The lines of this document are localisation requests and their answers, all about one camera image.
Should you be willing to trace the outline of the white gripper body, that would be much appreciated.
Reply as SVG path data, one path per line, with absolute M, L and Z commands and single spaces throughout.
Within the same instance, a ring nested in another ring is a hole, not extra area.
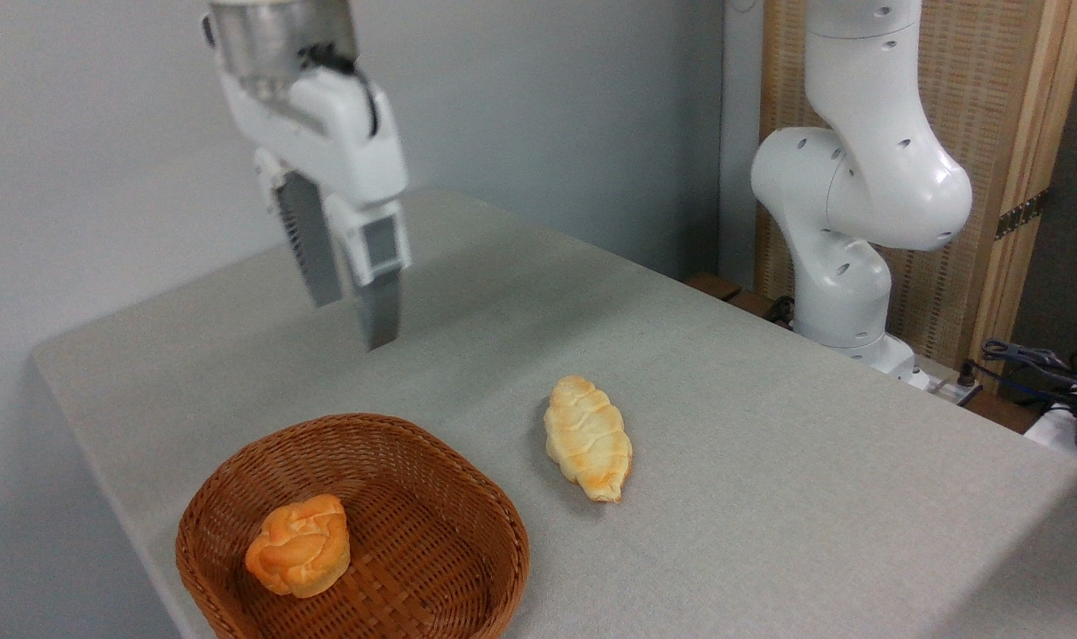
M 215 67 L 230 116 L 258 149 L 336 193 L 356 210 L 408 189 L 392 105 L 367 78 L 300 64 L 286 78 L 236 77 Z

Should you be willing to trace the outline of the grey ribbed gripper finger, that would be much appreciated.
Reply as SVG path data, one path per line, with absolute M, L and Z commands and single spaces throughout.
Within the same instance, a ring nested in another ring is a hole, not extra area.
M 265 149 L 254 153 L 254 171 L 267 210 L 285 231 L 312 303 L 322 307 L 338 302 L 342 298 L 342 286 L 320 187 Z
M 412 262 L 404 208 L 397 199 L 367 210 L 327 199 L 324 214 L 352 278 L 364 343 L 375 351 L 400 332 L 401 273 Z

